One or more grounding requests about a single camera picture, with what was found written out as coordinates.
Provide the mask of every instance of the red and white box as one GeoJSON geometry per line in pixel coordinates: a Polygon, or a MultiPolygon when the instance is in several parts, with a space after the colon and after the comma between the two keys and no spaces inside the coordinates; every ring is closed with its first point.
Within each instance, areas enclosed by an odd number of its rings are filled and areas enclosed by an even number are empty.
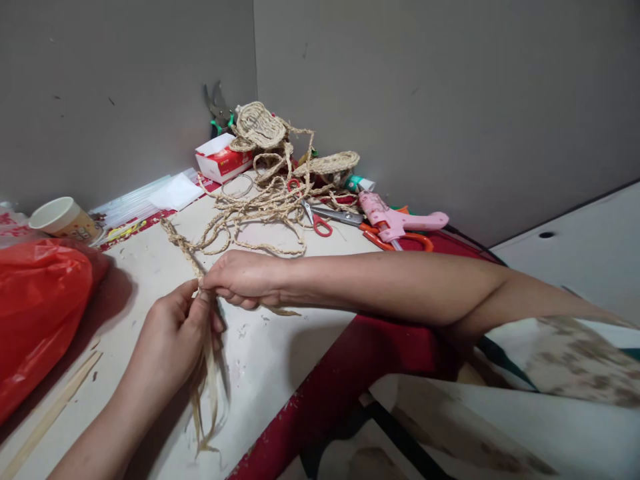
{"type": "Polygon", "coordinates": [[[229,150],[229,144],[234,138],[229,133],[223,133],[196,148],[195,159],[206,178],[224,183],[248,170],[252,165],[252,152],[229,150]]]}

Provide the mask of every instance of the wooden stick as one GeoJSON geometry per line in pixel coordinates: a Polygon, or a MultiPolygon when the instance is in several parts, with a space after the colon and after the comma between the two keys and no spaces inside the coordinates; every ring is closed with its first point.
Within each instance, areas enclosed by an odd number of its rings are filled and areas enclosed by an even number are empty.
{"type": "Polygon", "coordinates": [[[45,416],[40,420],[40,423],[38,423],[33,432],[31,432],[29,438],[27,438],[26,442],[24,442],[20,450],[18,450],[18,453],[15,454],[13,460],[11,460],[10,464],[2,473],[2,476],[0,476],[0,480],[11,480],[14,478],[15,474],[18,473],[24,462],[29,458],[33,449],[38,446],[42,437],[45,436],[46,432],[53,425],[53,422],[55,422],[56,418],[58,418],[62,413],[62,410],[65,409],[69,401],[78,391],[78,388],[80,388],[80,385],[82,385],[93,366],[98,362],[98,360],[100,360],[101,356],[102,352],[94,351],[82,366],[73,374],[71,380],[69,380],[64,390],[62,390],[55,403],[51,406],[48,412],[46,412],[45,416]]]}

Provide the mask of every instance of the finger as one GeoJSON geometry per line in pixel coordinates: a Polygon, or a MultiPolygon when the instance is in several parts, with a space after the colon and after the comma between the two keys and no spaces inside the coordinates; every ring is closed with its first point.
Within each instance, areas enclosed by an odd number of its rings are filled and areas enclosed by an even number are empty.
{"type": "Polygon", "coordinates": [[[227,302],[229,302],[229,303],[230,303],[230,304],[232,304],[232,305],[240,305],[240,304],[243,302],[243,300],[244,300],[244,299],[245,299],[245,298],[244,298],[244,297],[242,297],[241,295],[233,294],[233,295],[231,296],[231,298],[228,298],[228,299],[227,299],[227,302]]]}
{"type": "Polygon", "coordinates": [[[214,263],[211,270],[209,270],[207,274],[200,279],[200,288],[212,290],[216,287],[222,286],[224,284],[222,280],[222,270],[223,269],[217,262],[214,263]]]}
{"type": "Polygon", "coordinates": [[[224,299],[226,298],[231,298],[233,296],[233,292],[229,289],[226,289],[224,287],[218,287],[215,289],[215,293],[216,295],[218,295],[219,297],[222,297],[224,299]]]}
{"type": "Polygon", "coordinates": [[[240,306],[245,310],[252,310],[256,308],[257,305],[258,305],[258,300],[256,300],[255,298],[246,298],[242,300],[242,302],[240,303],[240,306]]]}
{"type": "Polygon", "coordinates": [[[204,331],[209,322],[209,311],[211,310],[211,294],[207,290],[200,290],[200,293],[193,299],[189,315],[184,322],[185,326],[191,326],[204,331]]]}
{"type": "Polygon", "coordinates": [[[180,306],[182,311],[186,312],[193,292],[198,290],[198,280],[187,280],[182,285],[178,285],[176,289],[166,295],[166,298],[180,306]]]}
{"type": "Polygon", "coordinates": [[[260,302],[262,302],[263,305],[277,307],[278,305],[280,305],[280,295],[277,293],[273,293],[271,295],[260,297],[260,302]]]}
{"type": "Polygon", "coordinates": [[[222,333],[225,330],[225,324],[222,322],[222,318],[215,311],[215,309],[211,309],[211,328],[216,333],[222,333]]]}

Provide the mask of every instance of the glue gun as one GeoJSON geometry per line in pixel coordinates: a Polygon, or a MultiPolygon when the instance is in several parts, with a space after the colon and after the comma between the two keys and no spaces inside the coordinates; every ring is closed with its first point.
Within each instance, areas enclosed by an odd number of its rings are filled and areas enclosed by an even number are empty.
{"type": "Polygon", "coordinates": [[[392,210],[380,195],[368,190],[361,191],[358,199],[371,225],[380,230],[380,240],[392,244],[396,250],[402,250],[397,240],[406,235],[405,229],[434,231],[440,230],[449,222],[449,216],[442,212],[419,216],[392,210]]]}

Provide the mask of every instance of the red plastic bag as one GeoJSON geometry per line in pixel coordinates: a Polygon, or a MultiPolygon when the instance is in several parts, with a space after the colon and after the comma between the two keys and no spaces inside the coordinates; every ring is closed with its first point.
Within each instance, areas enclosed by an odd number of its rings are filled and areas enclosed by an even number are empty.
{"type": "Polygon", "coordinates": [[[65,354],[108,268],[73,240],[0,250],[0,424],[65,354]]]}

